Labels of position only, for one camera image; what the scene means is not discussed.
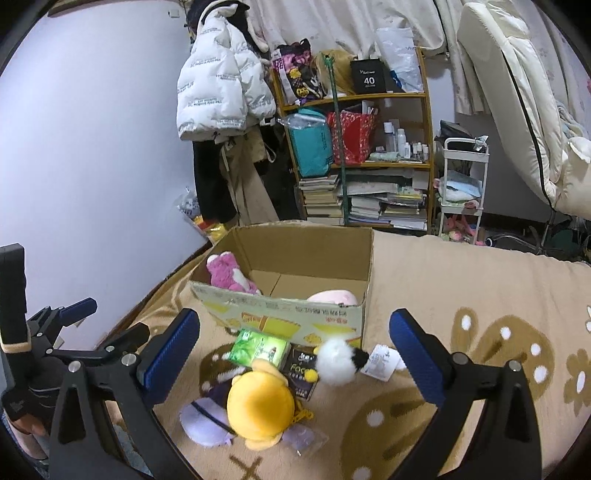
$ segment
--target red gift bag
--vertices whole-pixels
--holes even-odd
[[[339,140],[336,134],[334,112],[328,114],[327,122],[332,136],[333,158],[335,163],[339,165]],[[342,111],[340,124],[345,145],[345,165],[357,165],[367,160],[371,151],[371,135],[376,125],[376,116]]]

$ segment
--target white cart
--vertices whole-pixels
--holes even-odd
[[[476,235],[472,238],[472,244],[476,243],[476,237],[478,235],[478,230],[480,228],[480,220],[482,219],[482,212],[484,209],[484,195],[486,191],[486,178],[488,176],[488,158],[489,158],[489,148],[488,144],[486,145],[486,151],[484,153],[476,153],[474,151],[462,151],[462,150],[450,150],[449,144],[451,142],[462,142],[470,144],[470,149],[476,144],[476,140],[473,138],[448,138],[445,142],[445,146],[443,149],[443,157],[444,157],[444,173],[443,173],[443,196],[439,197],[439,205],[441,206],[441,219],[439,221],[439,236],[443,232],[443,221],[445,220],[445,215],[472,215],[478,217],[478,221],[476,223]],[[481,165],[473,165],[470,168],[470,176],[480,180],[482,182],[482,195],[480,196],[479,207],[477,209],[467,209],[463,206],[456,206],[451,205],[447,202],[446,199],[446,192],[447,192],[447,171],[448,171],[448,161],[449,160],[465,160],[474,162],[476,164]]]

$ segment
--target metal screw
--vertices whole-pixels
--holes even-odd
[[[68,370],[72,373],[77,372],[82,364],[78,360],[74,360],[70,365],[68,365]]]
[[[124,355],[121,358],[121,363],[124,364],[126,367],[130,367],[135,363],[137,359],[138,358],[134,354],[128,353],[127,355]]]
[[[510,360],[509,368],[511,368],[514,372],[518,372],[521,370],[521,364],[517,360]]]
[[[468,357],[461,352],[454,353],[452,355],[452,360],[458,365],[466,365],[468,363]]]

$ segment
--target colorful bag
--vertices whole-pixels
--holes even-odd
[[[313,65],[307,38],[299,43],[279,45],[271,60],[283,85],[286,104],[292,105],[299,100],[299,105],[303,105],[324,98],[326,92]]]
[[[335,113],[328,114],[327,122],[332,134],[333,158],[337,165],[340,164],[339,140],[336,134]],[[376,125],[376,116],[363,113],[340,113],[340,124],[343,130],[343,143],[345,145],[345,165],[357,165],[363,163],[371,152],[371,136]]]

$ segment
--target green tea package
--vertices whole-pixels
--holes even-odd
[[[254,330],[241,330],[228,360],[249,367],[255,358],[262,358],[281,368],[289,349],[290,344],[286,340]]]

